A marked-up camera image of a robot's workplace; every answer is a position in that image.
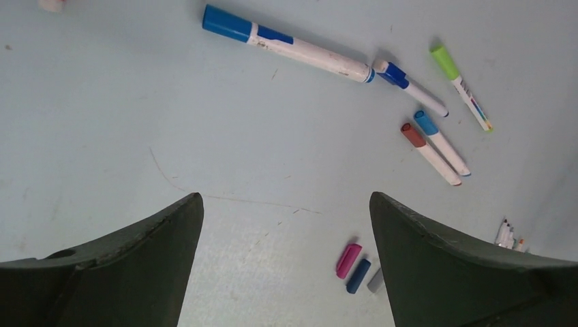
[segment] navy blue marker cap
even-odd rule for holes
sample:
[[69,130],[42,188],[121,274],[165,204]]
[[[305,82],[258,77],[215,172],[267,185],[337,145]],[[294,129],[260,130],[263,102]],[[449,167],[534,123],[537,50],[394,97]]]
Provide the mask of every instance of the navy blue marker cap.
[[357,289],[361,285],[361,282],[363,281],[365,274],[367,274],[369,267],[371,267],[371,262],[367,261],[366,259],[361,259],[357,265],[357,268],[355,268],[353,275],[351,275],[351,278],[349,278],[349,281],[347,282],[347,293],[355,294],[357,292]]

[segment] green marker cap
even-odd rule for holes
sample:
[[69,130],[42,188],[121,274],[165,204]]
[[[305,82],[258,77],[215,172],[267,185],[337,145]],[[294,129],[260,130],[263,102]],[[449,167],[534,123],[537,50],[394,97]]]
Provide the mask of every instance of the green marker cap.
[[453,59],[450,57],[448,50],[443,44],[434,47],[429,52],[450,80],[454,80],[459,76],[459,71],[457,70],[457,67],[455,67]]

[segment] blue marker cap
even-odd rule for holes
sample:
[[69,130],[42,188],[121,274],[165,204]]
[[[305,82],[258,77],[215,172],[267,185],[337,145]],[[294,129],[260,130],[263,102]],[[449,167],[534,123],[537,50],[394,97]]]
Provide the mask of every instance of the blue marker cap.
[[378,72],[377,75],[402,89],[405,89],[410,85],[410,82],[406,79],[406,73],[392,63],[388,63],[385,72]]
[[414,114],[414,119],[421,127],[425,135],[431,136],[440,132],[440,130],[436,127],[433,121],[427,116],[427,114],[423,110],[419,110]]
[[247,43],[252,26],[250,21],[229,14],[212,5],[207,5],[204,9],[202,28],[207,31]]
[[347,282],[346,289],[348,293],[355,294],[357,292],[357,289],[361,285],[361,282],[363,281],[365,274],[367,274],[370,266],[371,262],[366,259],[361,259],[357,268],[355,268],[353,275],[351,275],[351,278],[349,278],[349,281]]

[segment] scratch on floor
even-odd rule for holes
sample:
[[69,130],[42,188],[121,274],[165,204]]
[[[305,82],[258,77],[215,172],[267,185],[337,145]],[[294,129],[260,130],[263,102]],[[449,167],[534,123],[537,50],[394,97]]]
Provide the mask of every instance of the scratch on floor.
[[235,202],[245,202],[245,203],[256,203],[256,204],[266,204],[269,206],[282,206],[283,208],[293,208],[293,209],[297,209],[297,210],[303,210],[303,211],[307,211],[308,213],[315,213],[316,215],[323,215],[323,213],[319,212],[319,211],[313,211],[313,210],[309,210],[307,208],[300,208],[298,206],[290,206],[288,204],[280,204],[280,203],[274,203],[274,202],[263,202],[263,201],[251,201],[251,200],[243,200],[243,199],[235,199],[235,198],[225,198],[223,196],[204,196],[202,195],[204,198],[211,198],[211,199],[217,199],[217,200],[227,200],[227,201],[235,201]]
[[[155,165],[157,166],[157,169],[159,170],[159,172],[161,173],[161,175],[163,176],[164,180],[167,181],[167,183],[170,184],[170,186],[174,187],[175,189],[178,189],[179,191],[183,191],[185,193],[191,193],[190,191],[187,191],[186,189],[179,187],[177,185],[175,185],[166,175],[165,173],[162,171],[161,166],[159,165],[159,162],[157,161],[157,157],[155,157],[155,153],[153,153],[153,149],[149,146],[149,152],[151,153],[151,157],[153,158]],[[254,204],[266,204],[268,206],[280,206],[283,208],[293,208],[293,209],[297,209],[299,210],[303,210],[303,211],[307,211],[308,213],[314,213],[316,215],[323,215],[323,213],[319,212],[319,211],[313,211],[307,208],[301,208],[298,206],[290,206],[288,204],[281,204],[281,203],[274,203],[274,202],[265,202],[265,201],[252,201],[252,200],[244,200],[244,199],[236,199],[236,198],[227,198],[224,196],[208,196],[208,195],[204,195],[201,194],[202,197],[204,198],[210,198],[210,199],[216,199],[216,200],[225,200],[225,201],[235,201],[235,202],[244,202],[244,203],[254,203]]]
[[171,186],[173,186],[175,189],[181,190],[183,192],[189,193],[186,189],[182,189],[178,186],[176,186],[173,182],[170,181],[170,179],[168,179],[168,177],[164,174],[164,172],[161,169],[161,166],[159,166],[159,162],[157,161],[157,158],[155,157],[155,154],[153,153],[153,148],[151,148],[149,146],[149,151],[151,152],[151,156],[153,158],[153,160],[155,161],[155,165],[157,165],[157,169],[159,170],[159,172],[161,173],[161,175],[163,175],[165,181],[167,181]]

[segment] light blue marker cap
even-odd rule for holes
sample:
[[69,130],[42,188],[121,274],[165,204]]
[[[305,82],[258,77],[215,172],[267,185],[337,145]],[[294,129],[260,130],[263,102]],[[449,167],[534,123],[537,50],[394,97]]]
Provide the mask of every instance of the light blue marker cap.
[[247,43],[252,23],[212,5],[207,5],[202,17],[202,28],[231,39]]
[[427,114],[423,110],[419,110],[414,114],[414,119],[421,127],[425,135],[431,136],[440,132],[440,130],[436,127],[433,121],[427,116]]

